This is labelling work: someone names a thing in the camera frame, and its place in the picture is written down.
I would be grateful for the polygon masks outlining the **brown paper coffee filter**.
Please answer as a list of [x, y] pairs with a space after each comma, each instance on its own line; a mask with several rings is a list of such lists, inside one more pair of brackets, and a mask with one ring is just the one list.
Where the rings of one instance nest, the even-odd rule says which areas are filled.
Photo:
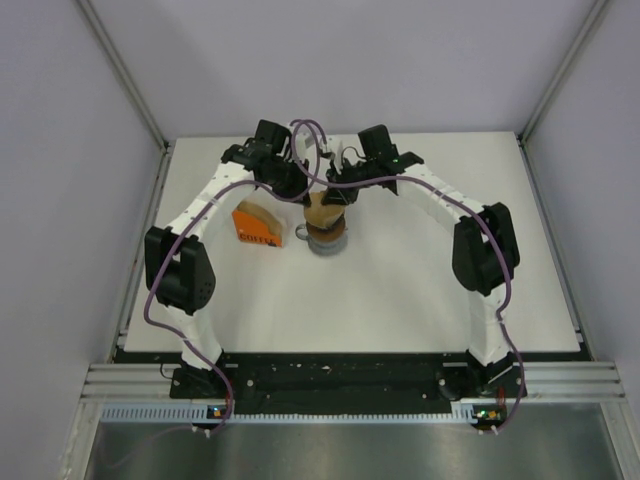
[[344, 205], [324, 205], [322, 200], [327, 193], [327, 190], [311, 192], [309, 194], [310, 204], [305, 206], [303, 210], [307, 223], [324, 230], [331, 228], [342, 217], [346, 209]]

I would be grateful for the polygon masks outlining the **grey glass coffee server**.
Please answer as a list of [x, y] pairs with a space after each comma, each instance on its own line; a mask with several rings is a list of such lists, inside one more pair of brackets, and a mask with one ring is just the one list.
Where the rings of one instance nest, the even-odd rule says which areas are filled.
[[296, 237], [305, 242], [309, 250], [320, 257], [336, 256], [343, 252], [348, 244], [348, 235], [341, 234], [336, 240], [320, 241], [315, 239], [305, 224], [299, 224], [295, 228]]

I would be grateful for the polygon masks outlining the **orange coffee filter packet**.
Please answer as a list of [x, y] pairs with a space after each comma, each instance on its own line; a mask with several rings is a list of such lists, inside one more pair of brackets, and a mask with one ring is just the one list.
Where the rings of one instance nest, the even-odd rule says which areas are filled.
[[239, 241], [283, 248], [286, 234], [285, 219], [264, 206], [243, 200], [232, 212]]

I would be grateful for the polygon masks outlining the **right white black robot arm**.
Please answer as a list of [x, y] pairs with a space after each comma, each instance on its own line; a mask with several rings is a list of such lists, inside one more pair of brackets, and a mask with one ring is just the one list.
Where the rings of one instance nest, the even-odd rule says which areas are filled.
[[366, 129], [358, 138], [356, 161], [347, 158], [341, 140], [322, 139], [321, 155], [329, 161], [324, 204], [351, 205], [361, 190], [381, 186], [420, 207], [451, 235], [452, 271], [469, 294], [467, 384], [478, 395], [492, 394], [517, 359], [504, 320], [520, 263], [509, 209], [502, 203], [483, 204], [456, 190], [420, 156], [400, 152], [384, 125]]

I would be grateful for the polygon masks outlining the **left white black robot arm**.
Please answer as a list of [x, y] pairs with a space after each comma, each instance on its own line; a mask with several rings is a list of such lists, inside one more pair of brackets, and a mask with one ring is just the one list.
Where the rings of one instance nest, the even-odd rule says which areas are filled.
[[175, 334], [183, 361], [196, 368], [192, 384], [205, 396], [226, 387], [227, 374], [216, 365], [223, 349], [201, 311], [213, 297], [216, 276], [207, 237], [224, 227], [236, 207], [258, 189], [273, 198], [304, 206], [314, 182], [299, 136], [305, 121], [288, 126], [259, 122], [254, 135], [224, 151], [214, 173], [191, 203], [166, 227], [151, 227], [144, 239], [146, 286], [144, 321]]

